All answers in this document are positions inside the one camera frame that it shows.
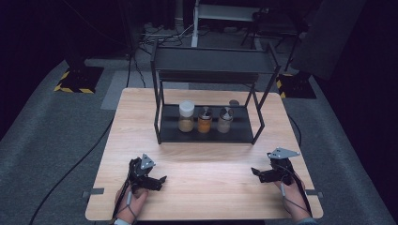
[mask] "shelf platform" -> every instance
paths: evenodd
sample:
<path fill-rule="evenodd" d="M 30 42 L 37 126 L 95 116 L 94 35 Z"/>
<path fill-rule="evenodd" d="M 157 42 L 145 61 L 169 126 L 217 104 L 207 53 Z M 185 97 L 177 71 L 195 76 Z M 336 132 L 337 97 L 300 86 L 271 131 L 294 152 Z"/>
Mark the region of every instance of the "shelf platform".
<path fill-rule="evenodd" d="M 213 110 L 213 121 L 209 133 L 197 131 L 197 115 L 203 106 L 195 106 L 193 113 L 194 127 L 191 132 L 182 132 L 178 129 L 178 105 L 163 105 L 161 113 L 161 140 L 164 143 L 251 143 L 253 132 L 247 108 L 244 106 L 228 106 L 234 110 L 234 120 L 227 133 L 217 130 L 217 121 L 220 110 L 225 106 L 209 106 Z"/>

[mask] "dark background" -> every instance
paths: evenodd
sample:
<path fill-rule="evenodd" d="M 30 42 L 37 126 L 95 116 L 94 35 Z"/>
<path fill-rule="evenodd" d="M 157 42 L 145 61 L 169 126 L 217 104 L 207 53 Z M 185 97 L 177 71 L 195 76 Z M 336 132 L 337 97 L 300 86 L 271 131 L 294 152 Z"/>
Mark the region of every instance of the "dark background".
<path fill-rule="evenodd" d="M 69 0 L 69 3 L 102 33 L 126 42 L 116 1 Z M 125 48 L 99 35 L 67 6 L 61 9 L 60 16 L 65 19 L 82 57 L 119 53 Z M 367 1 L 331 79 L 317 79 L 396 221 L 397 10 L 397 1 Z M 135 11 L 134 15 L 143 21 L 153 21 L 151 11 L 155 13 L 156 9 L 148 5 L 146 9 Z M 38 84 L 64 58 L 54 36 L 54 22 L 43 19 L 43 14 L 45 11 L 40 8 L 39 1 L 1 1 L 0 138 Z M 156 22 L 161 23 L 161 19 L 157 18 Z"/>

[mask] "glass jar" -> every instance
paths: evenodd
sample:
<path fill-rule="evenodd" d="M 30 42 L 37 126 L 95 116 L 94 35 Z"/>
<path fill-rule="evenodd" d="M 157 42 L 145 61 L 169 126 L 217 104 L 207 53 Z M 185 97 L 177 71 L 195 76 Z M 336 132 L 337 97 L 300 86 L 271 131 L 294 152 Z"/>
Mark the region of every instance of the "glass jar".
<path fill-rule="evenodd" d="M 220 133 L 227 133 L 231 128 L 234 111 L 229 107 L 224 107 L 220 111 L 219 121 L 217 123 L 217 130 Z"/>
<path fill-rule="evenodd" d="M 195 104 L 192 101 L 184 100 L 179 103 L 178 128 L 182 132 L 193 130 L 193 110 Z"/>
<path fill-rule="evenodd" d="M 201 133 L 208 133 L 211 129 L 211 122 L 213 120 L 213 112 L 205 106 L 199 111 L 198 115 L 198 131 Z"/>

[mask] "wooden table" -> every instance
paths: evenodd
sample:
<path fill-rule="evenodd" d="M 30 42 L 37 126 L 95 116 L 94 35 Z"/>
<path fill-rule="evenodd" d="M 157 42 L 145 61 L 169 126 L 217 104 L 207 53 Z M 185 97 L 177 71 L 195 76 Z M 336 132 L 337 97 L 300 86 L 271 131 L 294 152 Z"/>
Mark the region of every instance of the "wooden table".
<path fill-rule="evenodd" d="M 245 92 L 164 90 L 167 103 L 190 99 L 197 105 L 241 104 Z M 167 175 L 161 191 L 151 191 L 140 220 L 265 219 L 289 218 L 282 195 L 270 183 L 260 183 L 251 167 L 270 170 L 267 152 L 276 147 L 299 151 L 279 95 L 270 93 L 262 108 L 266 127 L 255 145 L 250 143 L 157 143 L 154 130 L 156 104 L 153 89 L 128 88 L 122 93 L 85 215 L 89 220 L 112 217 L 116 192 L 127 177 L 132 158 L 148 154 L 156 162 L 149 174 Z M 254 132 L 258 116 L 248 107 Z M 306 189 L 314 190 L 302 156 L 290 158 Z M 316 195 L 308 196 L 315 218 L 323 216 Z"/>

